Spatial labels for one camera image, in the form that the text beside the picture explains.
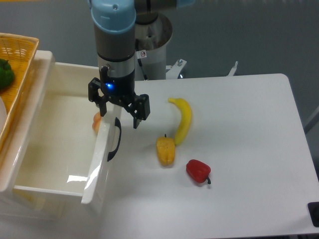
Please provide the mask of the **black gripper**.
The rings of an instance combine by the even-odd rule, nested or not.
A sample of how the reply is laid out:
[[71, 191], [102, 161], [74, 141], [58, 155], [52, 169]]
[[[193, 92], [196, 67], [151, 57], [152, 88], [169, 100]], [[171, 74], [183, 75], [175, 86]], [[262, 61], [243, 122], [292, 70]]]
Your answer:
[[[99, 108], [100, 116], [107, 112], [107, 100], [124, 109], [133, 117], [133, 128], [150, 115], [150, 99], [147, 94], [135, 94], [135, 70], [122, 77], [111, 77], [106, 66], [100, 70], [100, 80], [94, 77], [88, 84], [88, 100]], [[106, 96], [100, 96], [99, 90]]]

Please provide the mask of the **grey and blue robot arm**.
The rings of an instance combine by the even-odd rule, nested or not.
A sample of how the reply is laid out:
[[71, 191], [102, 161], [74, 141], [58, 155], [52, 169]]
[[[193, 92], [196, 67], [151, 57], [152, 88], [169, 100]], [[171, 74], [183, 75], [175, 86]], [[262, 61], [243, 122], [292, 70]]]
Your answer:
[[165, 9], [193, 5], [191, 0], [90, 0], [99, 77], [88, 85], [88, 99], [101, 115], [107, 103], [124, 108], [134, 127], [150, 114], [148, 95], [135, 93], [137, 80], [166, 78], [166, 46], [172, 24]]

